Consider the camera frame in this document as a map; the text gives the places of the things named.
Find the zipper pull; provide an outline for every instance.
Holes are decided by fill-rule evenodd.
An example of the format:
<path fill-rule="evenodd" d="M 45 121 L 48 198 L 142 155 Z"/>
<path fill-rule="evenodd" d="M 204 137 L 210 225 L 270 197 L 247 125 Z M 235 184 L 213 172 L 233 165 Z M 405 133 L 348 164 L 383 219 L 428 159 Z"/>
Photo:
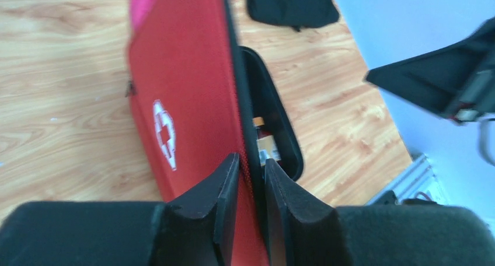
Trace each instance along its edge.
<path fill-rule="evenodd" d="M 126 97 L 136 95 L 136 86 L 132 80 L 127 83 Z"/>

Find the logo on red fabric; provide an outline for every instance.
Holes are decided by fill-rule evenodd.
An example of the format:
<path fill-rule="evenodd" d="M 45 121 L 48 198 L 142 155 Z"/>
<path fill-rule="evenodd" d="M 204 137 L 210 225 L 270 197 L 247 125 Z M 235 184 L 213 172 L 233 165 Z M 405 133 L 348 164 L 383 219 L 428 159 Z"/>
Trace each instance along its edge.
<path fill-rule="evenodd" d="M 153 115 L 155 117 L 155 132 L 158 145 L 169 162 L 172 170 L 177 170 L 175 163 L 175 129 L 170 114 L 163 108 L 162 102 L 156 100 L 153 103 Z"/>

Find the red fabric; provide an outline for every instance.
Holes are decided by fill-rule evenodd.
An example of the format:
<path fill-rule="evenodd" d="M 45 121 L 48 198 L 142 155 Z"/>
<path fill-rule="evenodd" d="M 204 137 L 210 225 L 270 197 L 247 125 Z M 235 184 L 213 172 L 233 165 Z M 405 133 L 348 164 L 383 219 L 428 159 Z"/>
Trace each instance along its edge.
<path fill-rule="evenodd" d="M 249 173 L 223 0 L 156 0 L 130 45 L 129 62 L 136 90 L 131 110 L 164 199 L 184 193 L 227 154 L 239 152 L 244 177 L 232 265 L 268 265 L 245 181 Z M 160 115 L 154 111 L 157 102 L 163 106 Z M 156 117 L 167 125 L 173 121 L 175 162 L 165 158 L 170 147 L 158 144 L 173 135 L 156 134 Z"/>

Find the wood grain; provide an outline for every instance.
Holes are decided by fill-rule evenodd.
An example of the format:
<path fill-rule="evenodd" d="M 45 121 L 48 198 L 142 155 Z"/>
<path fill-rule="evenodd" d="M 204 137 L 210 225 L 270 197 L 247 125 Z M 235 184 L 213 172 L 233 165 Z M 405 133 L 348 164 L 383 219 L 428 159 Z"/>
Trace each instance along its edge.
<path fill-rule="evenodd" d="M 31 200 L 159 200 L 124 98 L 128 0 L 0 1 L 0 219 Z M 232 1 L 299 138 L 300 183 L 365 202 L 410 159 L 347 26 L 295 33 Z"/>

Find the white wall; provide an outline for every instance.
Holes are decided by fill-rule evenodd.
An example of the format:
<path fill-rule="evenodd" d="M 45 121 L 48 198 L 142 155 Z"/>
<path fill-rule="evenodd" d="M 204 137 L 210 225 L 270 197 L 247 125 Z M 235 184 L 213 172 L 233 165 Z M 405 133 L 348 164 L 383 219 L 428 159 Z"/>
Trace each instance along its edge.
<path fill-rule="evenodd" d="M 335 1 L 370 68 L 453 44 L 495 16 L 495 0 Z M 459 127 L 382 95 L 406 146 L 430 158 L 451 202 L 495 219 L 495 167 L 477 152 L 478 125 Z"/>

